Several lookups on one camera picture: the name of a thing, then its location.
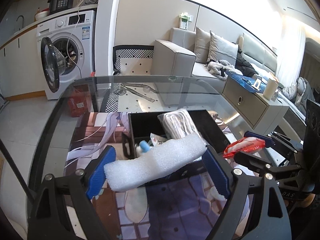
screw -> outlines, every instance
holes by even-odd
[[[44,176],[45,180],[51,180],[52,178],[53,178],[52,174],[47,174],[47,175]]]
[[[241,169],[234,169],[233,173],[236,174],[236,175],[241,175],[242,171],[241,171]]]
[[[83,175],[84,174],[84,170],[83,169],[78,169],[78,170],[76,170],[76,175],[77,176],[81,176],[81,175]]]
[[[266,178],[267,178],[267,179],[272,179],[273,176],[272,176],[270,173],[266,173]]]

faucet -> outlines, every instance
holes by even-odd
[[[23,15],[19,15],[17,20],[16,20],[16,22],[19,20],[20,17],[22,17],[22,29],[23,29],[23,26],[24,26],[24,17],[23,17]]]

nightstand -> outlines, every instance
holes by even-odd
[[[261,93],[250,93],[231,77],[227,78],[222,96],[246,120],[254,132],[267,135],[274,131],[289,105],[281,99],[266,100]]]

small plastic packet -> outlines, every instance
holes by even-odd
[[[224,158],[233,158],[237,152],[256,152],[263,149],[266,146],[266,142],[256,137],[243,137],[240,140],[235,141],[227,146],[224,150]]]
[[[181,139],[195,132],[200,135],[188,111],[184,108],[158,115],[167,138]]]
[[[167,138],[164,138],[160,135],[156,135],[154,133],[150,133],[150,139],[153,146],[159,146],[168,140]]]

open washing machine door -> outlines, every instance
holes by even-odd
[[[41,62],[44,76],[50,90],[55,93],[60,86],[60,78],[66,70],[66,60],[61,52],[52,45],[50,38],[41,40]]]

